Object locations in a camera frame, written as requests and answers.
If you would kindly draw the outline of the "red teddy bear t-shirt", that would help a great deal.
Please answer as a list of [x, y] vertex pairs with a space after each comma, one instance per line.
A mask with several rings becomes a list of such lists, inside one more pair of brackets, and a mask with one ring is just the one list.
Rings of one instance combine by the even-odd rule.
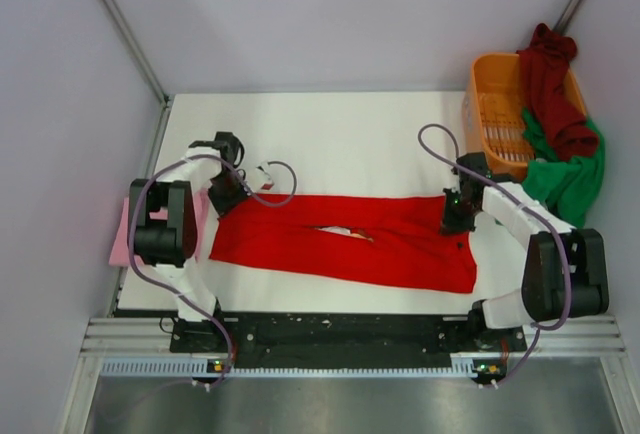
[[390, 287], [474, 290], [468, 234], [440, 232], [442, 196], [267, 199], [249, 199], [220, 219], [211, 259]]

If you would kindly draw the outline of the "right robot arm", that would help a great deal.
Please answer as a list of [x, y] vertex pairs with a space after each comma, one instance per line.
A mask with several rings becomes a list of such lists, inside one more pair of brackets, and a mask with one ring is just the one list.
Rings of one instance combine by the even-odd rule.
[[492, 348], [505, 329], [526, 324], [549, 329], [569, 318], [606, 313], [609, 286], [604, 240], [598, 231], [557, 218], [511, 176], [493, 174], [482, 152], [457, 158], [452, 171], [458, 186], [444, 191], [440, 233], [472, 232], [475, 218], [484, 213], [526, 251], [521, 286], [472, 305], [466, 334], [474, 347]]

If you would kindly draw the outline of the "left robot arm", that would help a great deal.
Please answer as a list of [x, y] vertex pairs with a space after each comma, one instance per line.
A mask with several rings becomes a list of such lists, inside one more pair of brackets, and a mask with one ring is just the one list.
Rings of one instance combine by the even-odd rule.
[[231, 132], [192, 142], [185, 157], [148, 179], [136, 179], [129, 191], [127, 246], [130, 268], [143, 281], [174, 296], [178, 318], [194, 324], [192, 338], [216, 350], [229, 333], [215, 318], [216, 296], [204, 285], [196, 254], [199, 228], [196, 195], [219, 216], [247, 200], [251, 189], [238, 168], [244, 146]]

